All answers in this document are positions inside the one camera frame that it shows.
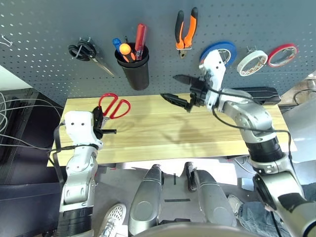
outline scissors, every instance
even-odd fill
[[[90,61],[91,59],[100,68],[105,70],[112,77],[115,76],[105,63],[103,63],[104,65],[102,65],[101,63],[99,63],[98,60],[96,60],[95,57],[97,55],[97,51],[95,50],[95,47],[91,43],[85,40],[79,40],[77,45],[69,45],[68,51],[71,54],[71,56],[73,56],[74,58],[77,58],[80,61]]]
[[[119,97],[114,93],[105,93],[104,95],[102,95],[99,99],[99,108],[101,109],[101,111],[102,111],[101,103],[105,97],[113,97],[113,100],[109,104],[109,106],[106,108],[105,112],[102,114],[103,121],[102,121],[101,127],[103,127],[104,124],[106,123],[106,121],[108,121],[110,119],[118,119],[120,117],[123,117],[124,115],[126,115],[130,111],[130,108],[131,108],[130,103],[127,100],[122,99],[118,102],[118,105],[115,107],[114,111],[110,115],[108,115],[110,109],[114,106],[115,102],[119,99]],[[125,111],[123,114],[117,116],[116,113],[118,112],[118,110],[120,109],[122,104],[126,104],[128,106],[127,111]]]

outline orange pliers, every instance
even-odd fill
[[[176,48],[179,50],[179,56],[183,59],[186,56],[187,50],[192,49],[192,39],[197,29],[198,24],[198,9],[192,8],[190,16],[190,27],[187,36],[182,40],[182,29],[183,29],[184,12],[179,11],[175,27],[176,36]]]

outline pen holder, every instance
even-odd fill
[[[128,43],[131,48],[135,48],[135,43]],[[149,51],[144,46],[142,59],[133,63],[127,63],[120,53],[115,50],[115,57],[122,67],[130,86],[134,90],[144,90],[149,85],[148,60]]]

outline red screwdriver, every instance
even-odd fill
[[[146,34],[147,34],[147,26],[143,23],[138,24],[137,33],[136,33],[136,41],[135,41],[136,60],[142,59],[142,54],[143,54],[145,40],[146,40]]]

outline wooden board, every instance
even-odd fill
[[[188,94],[180,94],[189,99]],[[171,105],[160,95],[122,96],[132,109],[126,116],[107,122],[104,129],[117,129],[117,134],[106,134],[104,147],[97,156],[98,163],[118,163],[171,158],[200,158],[215,156],[244,155],[248,149],[238,129],[218,121],[206,107],[194,107],[191,113]],[[64,114],[71,110],[92,111],[99,98],[68,99]],[[275,129],[286,129],[278,106],[265,106],[273,117]],[[229,117],[220,118],[234,124]],[[283,151],[288,151],[288,136],[279,133],[278,139]],[[61,145],[72,145],[65,127],[60,128]],[[66,165],[72,151],[58,154],[60,165]]]

